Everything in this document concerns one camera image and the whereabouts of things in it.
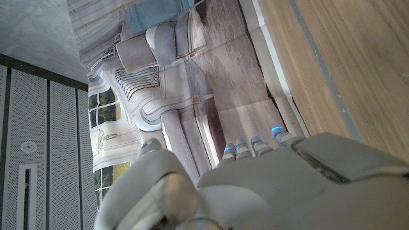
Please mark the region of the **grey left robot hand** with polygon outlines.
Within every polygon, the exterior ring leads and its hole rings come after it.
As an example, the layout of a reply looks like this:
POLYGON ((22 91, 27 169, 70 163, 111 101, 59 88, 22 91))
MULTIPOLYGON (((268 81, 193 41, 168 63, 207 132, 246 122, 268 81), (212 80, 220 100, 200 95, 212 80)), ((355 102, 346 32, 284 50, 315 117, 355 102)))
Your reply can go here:
POLYGON ((408 164, 340 135, 279 126, 226 146, 193 182, 155 138, 113 183, 95 229, 407 229, 408 164))

